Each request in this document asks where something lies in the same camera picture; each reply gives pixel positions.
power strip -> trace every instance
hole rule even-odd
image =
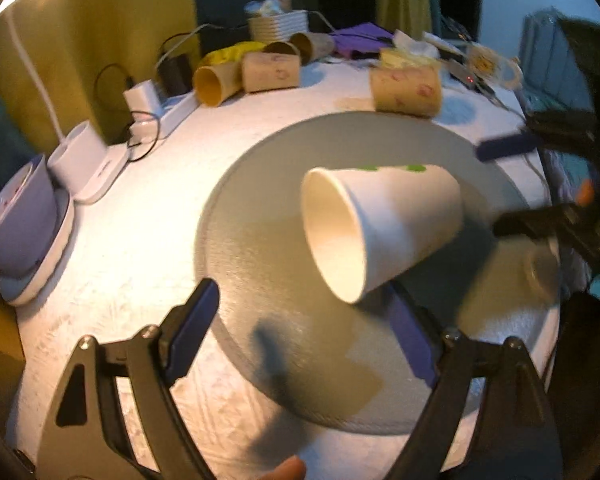
[[[165,113],[160,118],[160,139],[169,137],[179,124],[200,106],[193,92],[167,99],[164,104]],[[150,144],[155,140],[155,120],[136,121],[131,125],[131,143]]]

lamp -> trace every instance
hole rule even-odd
[[[11,41],[45,103],[58,137],[58,147],[49,157],[47,167],[76,202],[96,202],[124,168],[129,157],[128,147],[126,144],[107,146],[89,121],[78,124],[67,136],[62,133],[51,98],[18,36],[11,7],[15,1],[3,0],[0,15],[6,16]]]

radiator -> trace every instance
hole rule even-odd
[[[525,90],[539,98],[548,97],[565,108],[591,110],[586,79],[558,25],[561,17],[556,9],[548,9],[525,18],[520,43]]]

bowl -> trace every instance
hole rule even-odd
[[[38,155],[0,192],[0,273],[20,278],[44,258],[57,216],[45,156]]]

mug handle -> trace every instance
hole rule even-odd
[[[522,86],[522,69],[520,68],[520,65],[512,59],[506,59],[505,61],[509,65],[509,68],[513,71],[513,79],[507,79],[506,81],[503,80],[500,82],[500,85],[507,90],[517,90]]]

